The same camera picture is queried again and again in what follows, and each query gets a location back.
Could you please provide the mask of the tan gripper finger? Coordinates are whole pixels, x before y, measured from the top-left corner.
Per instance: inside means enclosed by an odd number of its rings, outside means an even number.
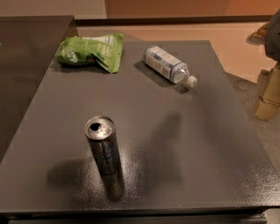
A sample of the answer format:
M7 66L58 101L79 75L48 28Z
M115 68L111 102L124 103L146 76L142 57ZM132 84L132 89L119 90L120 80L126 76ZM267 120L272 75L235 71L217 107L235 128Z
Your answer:
M263 24L258 30L251 34L251 39L254 42L263 43L268 31L269 23Z

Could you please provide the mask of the tan taped gripper finger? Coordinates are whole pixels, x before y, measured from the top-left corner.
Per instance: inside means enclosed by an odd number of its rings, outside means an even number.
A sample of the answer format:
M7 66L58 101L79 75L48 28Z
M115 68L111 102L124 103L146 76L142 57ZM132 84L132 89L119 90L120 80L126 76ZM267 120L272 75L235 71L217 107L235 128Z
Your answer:
M258 88L254 116L261 120L273 119L280 112L280 63L270 71L260 71Z

